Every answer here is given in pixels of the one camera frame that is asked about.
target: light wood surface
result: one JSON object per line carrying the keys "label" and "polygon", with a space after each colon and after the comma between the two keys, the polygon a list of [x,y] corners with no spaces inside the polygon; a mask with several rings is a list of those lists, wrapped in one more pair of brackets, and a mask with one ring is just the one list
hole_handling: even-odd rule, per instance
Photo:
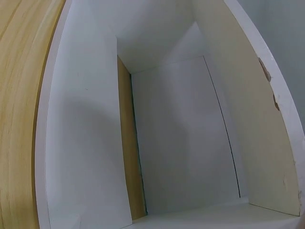
{"label": "light wood surface", "polygon": [[34,148],[44,67],[65,0],[0,1],[0,229],[38,229]]}
{"label": "light wood surface", "polygon": [[126,186],[132,219],[146,215],[141,172],[138,162],[138,146],[132,107],[132,87],[130,74],[118,57],[118,79],[122,146]]}

